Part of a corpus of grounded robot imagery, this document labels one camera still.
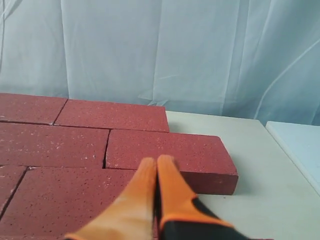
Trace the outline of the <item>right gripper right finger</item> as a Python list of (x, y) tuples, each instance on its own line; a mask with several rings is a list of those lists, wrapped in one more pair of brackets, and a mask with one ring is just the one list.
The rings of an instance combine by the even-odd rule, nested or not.
[(160, 240), (249, 239), (204, 205), (170, 155), (160, 155), (157, 159), (157, 194)]

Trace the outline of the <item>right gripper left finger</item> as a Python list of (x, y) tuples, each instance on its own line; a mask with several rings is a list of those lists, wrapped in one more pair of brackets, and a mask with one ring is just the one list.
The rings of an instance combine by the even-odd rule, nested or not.
[(66, 240), (151, 240), (157, 164), (143, 158), (121, 194), (100, 215)]

